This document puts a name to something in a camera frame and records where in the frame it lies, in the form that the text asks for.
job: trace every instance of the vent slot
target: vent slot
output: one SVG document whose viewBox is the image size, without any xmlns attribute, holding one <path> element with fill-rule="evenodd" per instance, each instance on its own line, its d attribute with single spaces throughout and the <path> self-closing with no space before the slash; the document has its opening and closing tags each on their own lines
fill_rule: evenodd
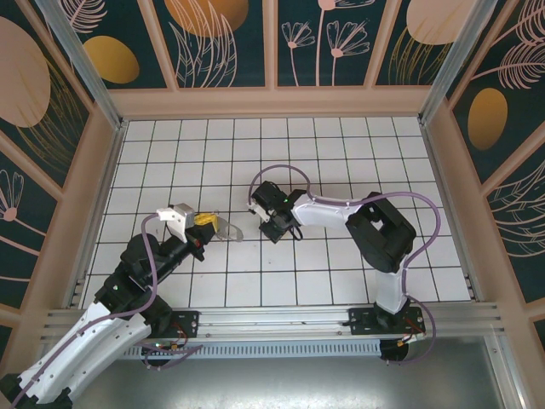
<svg viewBox="0 0 545 409">
<path fill-rule="evenodd" d="M 198 345 L 195 340 L 188 348 Z M 320 356 L 380 356 L 380 340 L 286 341 L 255 343 L 205 343 L 190 359 L 305 358 Z M 121 359 L 140 360 L 140 347 L 132 347 Z M 167 353 L 152 352 L 149 360 L 164 360 Z"/>
</svg>

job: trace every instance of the aluminum frame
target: aluminum frame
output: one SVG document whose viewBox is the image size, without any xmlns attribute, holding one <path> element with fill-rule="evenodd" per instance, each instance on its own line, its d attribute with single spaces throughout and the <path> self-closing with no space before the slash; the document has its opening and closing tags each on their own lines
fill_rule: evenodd
<svg viewBox="0 0 545 409">
<path fill-rule="evenodd" d="M 115 107 L 102 79 L 95 70 L 95 66 L 87 56 L 82 42 L 79 40 L 76 32 L 72 30 L 72 26 L 70 26 L 65 12 L 61 8 L 60 2 L 52 2 L 51 0 L 35 1 L 47 24 L 49 24 L 51 30 L 59 40 L 60 45 L 62 45 L 62 48 L 70 57 L 83 82 L 87 85 L 89 92 L 106 115 L 108 122 L 114 129 L 119 128 L 121 125 L 121 115 Z"/>
<path fill-rule="evenodd" d="M 452 195 L 450 194 L 450 190 L 447 184 L 444 182 L 445 171 L 443 170 L 441 163 L 436 159 L 436 149 L 435 145 L 433 144 L 433 138 L 430 138 L 430 133 L 428 132 L 427 126 L 425 124 L 421 123 L 421 131 L 422 137 L 424 139 L 424 144 L 426 145 L 426 148 L 429 152 L 429 160 L 432 165 L 433 171 L 439 176 L 436 179 L 436 183 L 439 189 L 439 193 L 441 194 L 441 198 L 445 202 L 443 203 L 443 206 L 445 208 L 445 213 L 447 217 L 449 217 L 452 238 L 454 239 L 456 249 L 459 253 L 461 253 L 459 254 L 459 256 L 460 263 L 462 265 L 462 271 L 468 274 L 471 288 L 473 291 L 473 297 L 476 298 L 478 301 L 484 301 L 485 298 L 480 288 L 479 281 L 477 280 L 477 274 L 475 273 L 474 265 L 471 262 L 471 257 L 469 257 L 468 246 L 466 245 L 466 241 L 462 237 L 462 226 L 460 225 L 458 219 L 455 217 L 455 212 L 453 211 L 454 202 L 452 200 Z"/>
<path fill-rule="evenodd" d="M 503 333 L 502 319 L 493 302 L 429 302 L 426 305 L 437 323 L 438 337 L 478 337 Z M 200 312 L 196 339 L 202 343 L 395 338 L 351 335 L 350 328 L 342 323 L 348 321 L 350 308 L 360 307 L 372 307 L 372 304 L 282 308 L 175 308 L 175 311 Z M 82 314 L 81 309 L 51 310 L 44 327 L 42 344 L 57 343 Z"/>
<path fill-rule="evenodd" d="M 112 140 L 108 147 L 108 158 L 99 179 L 99 188 L 95 194 L 93 206 L 83 230 L 84 239 L 77 251 L 76 261 L 74 262 L 70 281 L 63 299 L 62 305 L 66 308 L 69 308 L 72 305 L 78 281 L 84 279 L 88 272 L 93 249 L 95 248 L 96 237 L 100 231 L 102 215 L 106 208 L 110 185 L 112 185 L 112 180 L 115 175 L 116 164 L 123 147 L 123 140 L 125 139 L 127 128 L 127 122 L 123 121 L 121 126 L 113 132 Z"/>
<path fill-rule="evenodd" d="M 485 23 L 492 16 L 497 0 L 478 0 L 469 12 L 468 19 L 460 31 L 458 39 L 453 43 L 445 62 L 433 81 L 432 88 L 421 109 L 423 124 L 429 123 L 443 102 L 446 93 L 463 68 L 473 47 L 479 40 Z"/>
</svg>

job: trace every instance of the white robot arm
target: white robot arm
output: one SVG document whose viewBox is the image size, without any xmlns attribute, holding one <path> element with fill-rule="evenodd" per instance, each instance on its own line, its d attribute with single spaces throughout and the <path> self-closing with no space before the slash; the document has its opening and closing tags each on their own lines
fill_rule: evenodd
<svg viewBox="0 0 545 409">
<path fill-rule="evenodd" d="M 415 229 L 387 199 L 355 206 L 324 202 L 339 199 L 311 199 L 303 190 L 286 195 L 264 181 L 251 195 L 250 211 L 260 216 L 260 230 L 274 243 L 288 232 L 302 239 L 295 230 L 303 226 L 348 229 L 365 260 L 382 272 L 376 276 L 376 305 L 385 317 L 395 318 L 408 304 L 400 265 L 412 251 Z"/>
<path fill-rule="evenodd" d="M 160 283 L 168 277 L 187 256 L 202 261 L 204 246 L 218 233 L 218 221 L 213 214 L 196 215 L 186 204 L 160 209 L 158 216 L 167 222 L 173 236 L 160 245 L 147 235 L 156 277 L 152 277 L 143 236 L 138 234 L 77 324 L 32 367 L 0 379 L 0 391 L 12 407 L 71 408 L 85 388 L 128 348 L 171 325 L 172 308 L 161 297 L 155 295 L 142 310 L 151 301 L 150 286 L 154 279 Z"/>
</svg>

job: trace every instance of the white grid tile floor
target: white grid tile floor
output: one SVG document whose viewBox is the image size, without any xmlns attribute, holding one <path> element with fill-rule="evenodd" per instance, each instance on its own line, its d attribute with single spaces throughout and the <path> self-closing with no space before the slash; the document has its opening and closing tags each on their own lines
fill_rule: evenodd
<svg viewBox="0 0 545 409">
<path fill-rule="evenodd" d="M 372 191 L 407 190 L 428 196 L 441 207 L 442 228 L 411 265 L 408 290 L 427 302 L 470 299 L 416 118 L 199 119 L 129 124 L 82 307 L 93 301 L 144 217 L 181 202 L 219 210 L 243 230 L 244 241 L 213 241 L 204 262 L 186 259 L 159 287 L 173 308 L 374 302 L 378 273 L 347 231 L 302 228 L 302 242 L 285 237 L 276 245 L 262 239 L 246 198 L 253 176 L 272 164 L 302 169 L 324 196 L 361 199 Z M 286 169 L 271 170 L 264 180 L 287 193 L 303 187 L 301 176 Z M 417 249 L 433 232 L 433 212 L 411 198 L 392 202 L 415 227 Z M 157 219 L 148 231 L 159 240 L 169 237 Z"/>
</svg>

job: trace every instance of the small object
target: small object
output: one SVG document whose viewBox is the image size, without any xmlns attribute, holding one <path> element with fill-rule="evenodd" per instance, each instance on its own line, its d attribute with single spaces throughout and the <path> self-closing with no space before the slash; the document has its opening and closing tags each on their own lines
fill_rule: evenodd
<svg viewBox="0 0 545 409">
<path fill-rule="evenodd" d="M 215 232 L 215 235 L 218 239 L 221 241 L 236 241 L 240 243 L 244 239 L 244 234 L 242 233 L 242 230 L 235 226 L 234 224 L 231 224 L 227 220 L 217 216 L 217 223 L 218 223 L 218 229 Z"/>
<path fill-rule="evenodd" d="M 214 230 L 218 231 L 218 215 L 214 213 L 199 213 L 195 216 L 195 224 L 197 226 L 204 226 L 205 224 L 212 223 Z"/>
</svg>

